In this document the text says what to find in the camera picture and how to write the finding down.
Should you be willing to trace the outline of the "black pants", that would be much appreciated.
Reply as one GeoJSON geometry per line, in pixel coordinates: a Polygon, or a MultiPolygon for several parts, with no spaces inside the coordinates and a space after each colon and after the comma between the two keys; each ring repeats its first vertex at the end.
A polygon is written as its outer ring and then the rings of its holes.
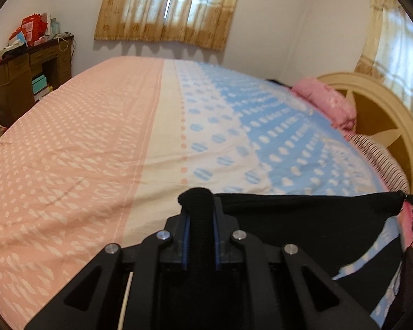
{"type": "Polygon", "coordinates": [[[213,194],[191,188],[178,202],[201,215],[218,198],[239,229],[264,244],[295,244],[348,292],[379,327],[398,292],[403,238],[397,215],[404,193],[355,197],[213,194]]]}

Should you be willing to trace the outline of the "pink blue dotted bedspread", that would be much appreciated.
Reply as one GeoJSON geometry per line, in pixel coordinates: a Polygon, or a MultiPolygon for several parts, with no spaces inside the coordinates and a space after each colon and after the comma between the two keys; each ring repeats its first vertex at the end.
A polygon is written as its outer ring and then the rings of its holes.
{"type": "Polygon", "coordinates": [[[216,270],[213,194],[355,197],[389,191],[306,99],[206,63],[117,57],[41,99],[0,138],[0,320],[7,329],[379,327],[295,244],[238,229],[243,262],[216,270]],[[164,270],[167,219],[190,217],[186,270],[164,270]]]}

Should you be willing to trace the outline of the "pink floral pillow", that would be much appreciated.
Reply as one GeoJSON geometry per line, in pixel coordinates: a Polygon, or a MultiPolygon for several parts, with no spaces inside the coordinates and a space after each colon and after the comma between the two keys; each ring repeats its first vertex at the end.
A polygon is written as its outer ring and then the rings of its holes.
{"type": "Polygon", "coordinates": [[[323,112],[335,128],[352,131],[357,121],[357,111],[340,92],[316,78],[297,82],[292,91],[323,112]]]}

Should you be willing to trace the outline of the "striped pillow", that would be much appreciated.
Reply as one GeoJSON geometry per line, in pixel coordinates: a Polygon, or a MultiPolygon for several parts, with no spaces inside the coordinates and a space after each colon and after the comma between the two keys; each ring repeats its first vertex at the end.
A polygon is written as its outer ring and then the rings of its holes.
{"type": "Polygon", "coordinates": [[[409,181],[402,167],[383,145],[363,134],[346,133],[345,139],[361,152],[389,191],[410,192],[409,181]]]}

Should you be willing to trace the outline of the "cream wooden headboard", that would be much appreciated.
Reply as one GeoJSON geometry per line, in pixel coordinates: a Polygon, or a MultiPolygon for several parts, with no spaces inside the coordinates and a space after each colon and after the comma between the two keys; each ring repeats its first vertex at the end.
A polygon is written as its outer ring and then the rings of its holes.
{"type": "Polygon", "coordinates": [[[401,166],[413,191],[413,116],[392,90],[368,75],[335,72],[318,79],[341,92],[357,111],[356,133],[371,136],[401,166]]]}

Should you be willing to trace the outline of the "teal box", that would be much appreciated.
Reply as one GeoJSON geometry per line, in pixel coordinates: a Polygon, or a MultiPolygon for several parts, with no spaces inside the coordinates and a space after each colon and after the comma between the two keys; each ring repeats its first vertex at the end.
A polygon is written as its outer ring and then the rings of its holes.
{"type": "Polygon", "coordinates": [[[32,79],[32,92],[34,95],[47,88],[47,78],[45,75],[40,75],[32,79]]]}

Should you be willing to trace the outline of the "beige window curtain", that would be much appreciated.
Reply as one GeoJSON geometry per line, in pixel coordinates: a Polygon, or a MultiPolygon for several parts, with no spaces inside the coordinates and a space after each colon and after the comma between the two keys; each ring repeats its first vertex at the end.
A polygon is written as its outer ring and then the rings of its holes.
{"type": "Polygon", "coordinates": [[[94,39],[178,42],[223,51],[236,3],[237,0],[103,0],[94,39]]]}

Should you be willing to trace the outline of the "dark wooden dresser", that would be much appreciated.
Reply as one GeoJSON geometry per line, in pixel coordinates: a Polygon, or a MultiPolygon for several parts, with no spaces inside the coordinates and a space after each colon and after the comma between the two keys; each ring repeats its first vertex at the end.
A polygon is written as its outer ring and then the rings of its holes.
{"type": "Polygon", "coordinates": [[[74,35],[54,38],[0,61],[0,123],[10,127],[36,103],[32,79],[47,78],[57,89],[71,79],[74,35]]]}

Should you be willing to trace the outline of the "beige side curtain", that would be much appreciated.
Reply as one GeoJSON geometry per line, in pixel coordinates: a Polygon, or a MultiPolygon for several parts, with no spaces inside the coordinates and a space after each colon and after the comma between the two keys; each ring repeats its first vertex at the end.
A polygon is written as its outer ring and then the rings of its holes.
{"type": "Polygon", "coordinates": [[[366,42],[355,72],[368,75],[413,114],[413,22],[398,0],[370,0],[366,42]]]}

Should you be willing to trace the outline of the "red gift bag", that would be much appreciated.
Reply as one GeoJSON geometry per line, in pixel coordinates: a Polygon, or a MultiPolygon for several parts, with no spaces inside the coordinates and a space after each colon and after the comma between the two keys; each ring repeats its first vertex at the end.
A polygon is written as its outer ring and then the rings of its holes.
{"type": "Polygon", "coordinates": [[[8,42],[10,43],[19,34],[22,34],[25,42],[29,46],[34,46],[36,41],[46,35],[48,30],[47,13],[34,13],[25,17],[21,21],[21,25],[11,34],[8,42]]]}

